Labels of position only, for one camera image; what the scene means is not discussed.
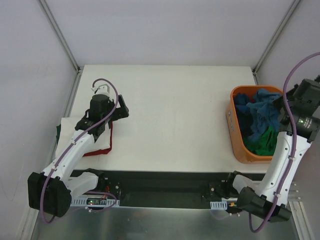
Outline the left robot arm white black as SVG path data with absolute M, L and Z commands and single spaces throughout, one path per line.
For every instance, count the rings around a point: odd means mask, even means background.
M 107 186 L 101 170 L 88 168 L 71 178 L 76 165 L 89 152 L 112 123 L 129 116 L 122 95 L 111 100 L 106 94 L 94 94 L 89 109 L 75 126 L 68 146 L 42 172 L 32 172 L 27 179 L 28 205 L 55 217 L 64 216 L 72 200 L 92 191 L 102 194 Z

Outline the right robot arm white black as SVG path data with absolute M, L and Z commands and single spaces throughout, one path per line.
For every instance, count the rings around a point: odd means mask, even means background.
M 286 208 L 291 183 L 306 151 L 318 132 L 320 120 L 313 116 L 320 106 L 320 80 L 303 79 L 272 105 L 280 112 L 280 131 L 272 160 L 262 181 L 255 185 L 243 173 L 229 174 L 226 198 L 236 198 L 235 208 L 271 223 L 284 222 L 292 213 Z

